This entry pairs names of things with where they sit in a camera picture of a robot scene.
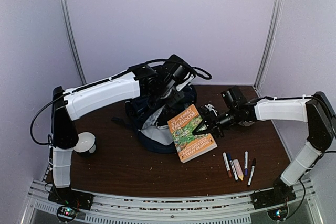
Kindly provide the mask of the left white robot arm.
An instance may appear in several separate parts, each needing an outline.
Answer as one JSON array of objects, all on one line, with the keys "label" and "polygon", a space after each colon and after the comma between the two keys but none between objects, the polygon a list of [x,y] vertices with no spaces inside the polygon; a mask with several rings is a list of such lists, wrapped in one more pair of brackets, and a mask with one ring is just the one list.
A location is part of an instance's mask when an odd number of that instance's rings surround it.
[{"label": "left white robot arm", "polygon": [[196,71],[185,62],[171,59],[162,65],[136,65],[126,71],[77,88],[53,91],[50,162],[52,191],[50,199],[66,206],[89,208],[92,194],[78,193],[71,188],[73,152],[83,156],[96,150],[92,133],[78,133],[75,121],[82,116],[124,101],[131,128],[149,150],[168,153],[175,150],[167,122],[196,102],[191,81]]}]

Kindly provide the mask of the orange Treehouse paperback book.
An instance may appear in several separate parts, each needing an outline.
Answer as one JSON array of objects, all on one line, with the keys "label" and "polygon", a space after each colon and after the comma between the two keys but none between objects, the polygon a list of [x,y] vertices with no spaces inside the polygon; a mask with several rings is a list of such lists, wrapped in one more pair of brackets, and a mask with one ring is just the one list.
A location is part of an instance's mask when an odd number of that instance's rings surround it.
[{"label": "orange Treehouse paperback book", "polygon": [[182,163],[191,161],[217,148],[217,143],[211,134],[193,133],[194,131],[206,130],[195,105],[190,105],[167,123]]}]

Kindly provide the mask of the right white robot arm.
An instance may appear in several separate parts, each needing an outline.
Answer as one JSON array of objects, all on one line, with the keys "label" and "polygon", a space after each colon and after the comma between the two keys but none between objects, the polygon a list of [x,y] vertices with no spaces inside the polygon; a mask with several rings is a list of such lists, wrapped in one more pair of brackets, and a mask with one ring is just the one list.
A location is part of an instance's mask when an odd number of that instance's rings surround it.
[{"label": "right white robot arm", "polygon": [[202,120],[193,130],[193,135],[222,137],[225,129],[243,122],[287,120],[308,124],[309,134],[305,145],[274,181],[273,188],[251,196],[256,209],[294,200],[293,185],[314,167],[335,139],[335,111],[326,95],[318,91],[312,96],[262,97],[248,101],[238,86],[229,88],[221,95],[229,110],[218,114],[211,105],[200,107],[198,111]]}]

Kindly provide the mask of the navy blue student backpack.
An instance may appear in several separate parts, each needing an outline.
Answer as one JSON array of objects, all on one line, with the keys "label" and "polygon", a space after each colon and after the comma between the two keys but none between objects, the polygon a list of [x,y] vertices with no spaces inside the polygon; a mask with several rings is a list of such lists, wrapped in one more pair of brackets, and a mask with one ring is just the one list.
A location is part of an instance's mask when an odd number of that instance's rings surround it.
[{"label": "navy blue student backpack", "polygon": [[[139,142],[149,151],[155,153],[176,153],[173,138],[168,126],[168,121],[180,114],[197,101],[195,87],[188,82],[182,89],[171,97],[160,100],[156,107],[150,109],[147,106],[146,73],[152,70],[164,70],[163,64],[150,67],[142,63],[129,67],[125,72],[132,72],[135,80],[139,82],[140,95],[125,101],[125,112],[130,123],[125,123],[121,118],[113,117],[112,122],[117,125],[134,130]],[[196,76],[191,67],[190,72]]]}]

